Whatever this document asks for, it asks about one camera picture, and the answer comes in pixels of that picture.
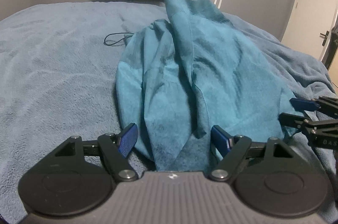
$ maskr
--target metal screw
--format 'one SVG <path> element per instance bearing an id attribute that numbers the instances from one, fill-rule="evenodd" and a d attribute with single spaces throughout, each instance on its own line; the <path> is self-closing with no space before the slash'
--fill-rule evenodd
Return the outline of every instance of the metal screw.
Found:
<path id="1" fill-rule="evenodd" d="M 136 173 L 132 171 L 131 169 L 124 169 L 119 172 L 119 176 L 124 178 L 124 179 L 131 179 L 135 177 Z"/>
<path id="2" fill-rule="evenodd" d="M 226 171 L 226 170 L 223 170 L 223 169 L 216 169 L 216 170 L 213 170 L 211 175 L 213 177 L 216 177 L 216 178 L 227 178 L 227 176 L 229 175 L 229 173 Z"/>

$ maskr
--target logo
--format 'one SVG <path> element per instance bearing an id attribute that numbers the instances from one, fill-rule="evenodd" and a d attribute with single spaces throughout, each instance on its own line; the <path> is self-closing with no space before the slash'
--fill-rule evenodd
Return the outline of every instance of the logo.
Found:
<path id="1" fill-rule="evenodd" d="M 178 175 L 175 174 L 175 173 L 172 173 L 172 174 L 169 174 L 168 177 L 169 177 L 170 179 L 175 179 L 175 178 L 178 177 Z"/>
<path id="2" fill-rule="evenodd" d="M 330 145 L 330 146 L 337 146 L 337 141 L 327 141 L 326 139 L 323 140 L 324 145 Z"/>

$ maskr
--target door handle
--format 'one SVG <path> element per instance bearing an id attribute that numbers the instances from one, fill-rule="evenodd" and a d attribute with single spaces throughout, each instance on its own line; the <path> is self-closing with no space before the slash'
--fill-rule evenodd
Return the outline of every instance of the door handle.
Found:
<path id="1" fill-rule="evenodd" d="M 325 43 L 326 43 L 326 40 L 327 40 L 327 38 L 328 38 L 328 34 L 329 34 L 329 33 L 330 33 L 329 31 L 326 31 L 326 34 L 324 34 L 324 33 L 321 33 L 321 34 L 320 34 L 321 36 L 324 37 L 322 46 L 325 46 Z"/>

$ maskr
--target round black disc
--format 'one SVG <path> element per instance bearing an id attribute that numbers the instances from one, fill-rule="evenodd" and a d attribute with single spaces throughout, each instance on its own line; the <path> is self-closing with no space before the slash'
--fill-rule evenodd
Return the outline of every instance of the round black disc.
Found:
<path id="1" fill-rule="evenodd" d="M 251 208 L 276 217 L 295 218 L 316 211 L 327 193 L 321 174 L 240 173 L 234 186 Z"/>
<path id="2" fill-rule="evenodd" d="M 26 173 L 18 192 L 31 212 L 64 217 L 84 213 L 97 207 L 111 194 L 112 178 L 104 169 L 86 163 L 84 172 L 59 170 Z"/>

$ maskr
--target door frame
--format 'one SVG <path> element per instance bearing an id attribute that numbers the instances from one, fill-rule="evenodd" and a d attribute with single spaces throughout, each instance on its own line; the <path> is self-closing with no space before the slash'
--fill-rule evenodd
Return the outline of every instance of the door frame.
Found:
<path id="1" fill-rule="evenodd" d="M 286 26 L 285 29 L 287 29 L 287 27 L 288 27 L 288 25 L 289 25 L 289 22 L 290 22 L 290 20 L 291 20 L 291 17 L 292 17 L 292 16 L 294 15 L 294 13 L 295 13 L 294 10 L 295 10 L 295 8 L 296 8 L 297 2 L 298 2 L 298 0 L 295 0 L 294 3 L 293 3 L 291 15 L 290 15 L 290 17 L 289 17 L 288 24 L 287 24 L 287 26 Z M 325 52 L 326 52 L 326 50 L 327 50 L 327 48 L 328 48 L 328 44 L 329 44 L 330 39 L 331 39 L 331 29 L 334 27 L 334 25 L 335 25 L 335 23 L 336 23 L 337 15 L 338 15 L 338 0 L 337 0 L 337 5 L 336 5 L 335 19 L 333 20 L 332 25 L 331 25 L 331 27 L 330 27 L 330 33 L 329 33 L 329 35 L 328 35 L 328 37 L 327 37 L 327 41 L 326 41 L 326 44 L 325 44 L 325 46 L 324 46 L 324 48 L 323 48 L 323 50 L 322 50 L 322 53 L 321 53 L 321 55 L 320 55 L 320 58 L 318 59 L 319 61 L 322 61 L 322 60 L 323 60 L 324 55 L 325 55 Z"/>

